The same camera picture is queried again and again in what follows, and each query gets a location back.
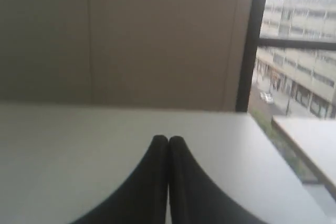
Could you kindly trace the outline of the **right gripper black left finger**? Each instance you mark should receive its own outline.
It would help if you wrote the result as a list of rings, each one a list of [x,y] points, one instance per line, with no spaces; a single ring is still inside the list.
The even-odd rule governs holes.
[[[165,223],[168,157],[168,139],[155,135],[119,188],[74,223]]]

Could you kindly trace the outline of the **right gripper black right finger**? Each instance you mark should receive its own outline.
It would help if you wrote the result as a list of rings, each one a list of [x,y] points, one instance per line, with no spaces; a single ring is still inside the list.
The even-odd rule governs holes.
[[[171,137],[169,147],[172,223],[264,223],[211,180],[181,136]]]

